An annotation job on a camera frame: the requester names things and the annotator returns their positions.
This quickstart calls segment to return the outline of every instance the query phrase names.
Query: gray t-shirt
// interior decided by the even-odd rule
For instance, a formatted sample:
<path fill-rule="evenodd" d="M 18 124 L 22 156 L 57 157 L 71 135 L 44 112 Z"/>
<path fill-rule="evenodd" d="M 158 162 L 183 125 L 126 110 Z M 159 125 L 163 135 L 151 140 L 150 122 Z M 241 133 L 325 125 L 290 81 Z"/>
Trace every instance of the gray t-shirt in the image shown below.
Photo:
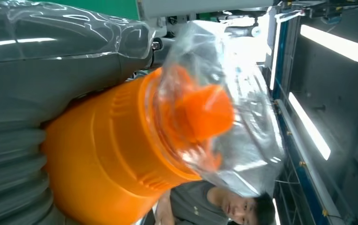
<path fill-rule="evenodd" d="M 206 181 L 195 181 L 171 190 L 175 225 L 227 225 L 225 213 L 207 199 L 212 187 L 214 185 Z"/>

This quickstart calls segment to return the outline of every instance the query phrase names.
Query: man's hair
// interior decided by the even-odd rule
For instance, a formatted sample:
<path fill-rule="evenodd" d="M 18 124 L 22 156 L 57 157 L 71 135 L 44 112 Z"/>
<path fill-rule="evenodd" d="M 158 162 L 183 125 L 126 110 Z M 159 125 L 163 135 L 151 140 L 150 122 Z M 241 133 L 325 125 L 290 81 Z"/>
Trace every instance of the man's hair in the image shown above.
<path fill-rule="evenodd" d="M 266 192 L 254 199 L 256 202 L 255 215 L 258 225 L 273 224 L 276 215 L 273 199 Z"/>

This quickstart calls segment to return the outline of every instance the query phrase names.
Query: ceiling light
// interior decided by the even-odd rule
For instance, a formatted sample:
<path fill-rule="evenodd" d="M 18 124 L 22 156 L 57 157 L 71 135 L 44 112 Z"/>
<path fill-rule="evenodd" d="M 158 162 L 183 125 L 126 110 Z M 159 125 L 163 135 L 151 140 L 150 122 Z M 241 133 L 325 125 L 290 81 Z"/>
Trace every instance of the ceiling light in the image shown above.
<path fill-rule="evenodd" d="M 302 25 L 300 27 L 300 34 L 334 52 L 358 62 L 358 43 L 354 41 L 335 36 L 307 25 Z"/>
<path fill-rule="evenodd" d="M 298 100 L 296 100 L 292 92 L 290 92 L 288 99 L 293 108 L 295 109 L 296 113 L 298 114 L 303 125 L 305 126 L 306 131 L 310 135 L 318 151 L 320 151 L 321 155 L 324 157 L 325 160 L 328 160 L 329 155 L 331 154 L 331 149 L 328 147 L 324 138 L 322 138 L 321 134 L 319 133 L 311 119 L 307 116 L 305 110 L 300 106 Z"/>
<path fill-rule="evenodd" d="M 270 90 L 274 89 L 274 82 L 276 79 L 277 54 L 278 54 L 278 45 L 280 40 L 280 30 L 281 30 L 281 23 L 278 22 L 276 28 L 276 39 L 274 41 L 273 65 L 271 66 Z"/>
<path fill-rule="evenodd" d="M 281 225 L 280 217 L 278 216 L 278 211 L 277 211 L 277 205 L 276 205 L 276 199 L 275 198 L 273 198 L 273 204 L 274 204 L 274 209 L 276 210 L 276 225 Z"/>

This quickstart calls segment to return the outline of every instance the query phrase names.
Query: plastic bag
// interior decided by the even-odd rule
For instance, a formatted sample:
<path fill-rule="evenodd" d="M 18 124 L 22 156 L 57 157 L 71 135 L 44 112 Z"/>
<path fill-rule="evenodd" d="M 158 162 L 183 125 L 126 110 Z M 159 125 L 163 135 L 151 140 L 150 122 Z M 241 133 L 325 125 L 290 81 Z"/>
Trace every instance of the plastic bag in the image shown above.
<path fill-rule="evenodd" d="M 163 66 L 154 107 L 172 155 L 242 196 L 272 194 L 284 157 L 267 86 L 225 26 L 195 21 Z"/>
<path fill-rule="evenodd" d="M 153 36 L 140 21 L 50 2 L 0 2 L 0 61 L 114 53 L 144 59 Z"/>

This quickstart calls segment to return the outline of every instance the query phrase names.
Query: metal beam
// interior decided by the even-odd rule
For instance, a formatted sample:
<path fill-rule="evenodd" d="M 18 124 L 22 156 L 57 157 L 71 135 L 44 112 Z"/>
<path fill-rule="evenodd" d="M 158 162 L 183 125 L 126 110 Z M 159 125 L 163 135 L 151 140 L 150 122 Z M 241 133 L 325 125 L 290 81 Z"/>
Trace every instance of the metal beam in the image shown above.
<path fill-rule="evenodd" d="M 295 144 L 295 149 L 297 150 L 299 156 L 301 159 L 306 163 L 306 171 L 309 176 L 310 181 L 312 182 L 312 185 L 314 187 L 314 190 L 316 192 L 316 195 L 318 197 L 318 200 L 323 208 L 323 210 L 326 210 L 329 215 L 335 216 L 335 217 L 341 217 L 339 214 L 338 209 L 336 208 L 334 202 L 332 201 L 332 198 L 327 190 L 327 188 L 324 185 L 324 182 L 322 181 L 320 175 L 318 174 L 317 169 L 315 168 L 314 164 L 312 163 L 311 157 L 303 144 L 302 139 L 300 138 L 300 135 L 295 127 L 295 125 L 292 122 L 291 116 L 289 115 L 288 111 L 285 108 L 285 105 L 280 99 L 276 100 L 279 109 L 281 110 L 282 118 L 288 128 L 288 130 L 291 132 L 291 137 Z M 334 217 L 327 217 L 327 220 L 331 225 L 344 225 L 344 221 L 334 218 Z"/>

